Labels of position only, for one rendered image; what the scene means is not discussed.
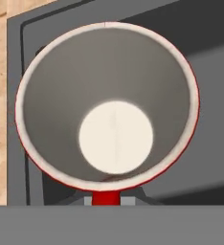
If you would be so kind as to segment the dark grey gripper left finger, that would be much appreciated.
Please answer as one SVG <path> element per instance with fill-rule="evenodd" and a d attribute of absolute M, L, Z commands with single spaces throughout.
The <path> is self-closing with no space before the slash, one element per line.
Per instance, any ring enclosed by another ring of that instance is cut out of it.
<path fill-rule="evenodd" d="M 92 195 L 90 192 L 76 191 L 74 195 L 57 203 L 58 206 L 90 206 Z"/>

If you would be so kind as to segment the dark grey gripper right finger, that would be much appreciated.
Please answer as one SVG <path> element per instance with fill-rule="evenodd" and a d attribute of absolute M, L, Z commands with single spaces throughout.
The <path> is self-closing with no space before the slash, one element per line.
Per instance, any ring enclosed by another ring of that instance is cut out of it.
<path fill-rule="evenodd" d="M 123 190 L 121 192 L 122 206 L 161 206 L 162 203 L 152 197 L 148 197 L 142 187 Z"/>

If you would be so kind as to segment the red mug with white inside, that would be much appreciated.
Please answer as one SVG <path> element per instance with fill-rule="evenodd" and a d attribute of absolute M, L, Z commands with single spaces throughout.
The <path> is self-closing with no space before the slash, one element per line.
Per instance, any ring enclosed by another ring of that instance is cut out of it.
<path fill-rule="evenodd" d="M 179 50 L 146 28 L 101 22 L 65 33 L 30 63 L 15 123 L 42 172 L 95 205 L 168 170 L 190 143 L 199 90 Z"/>

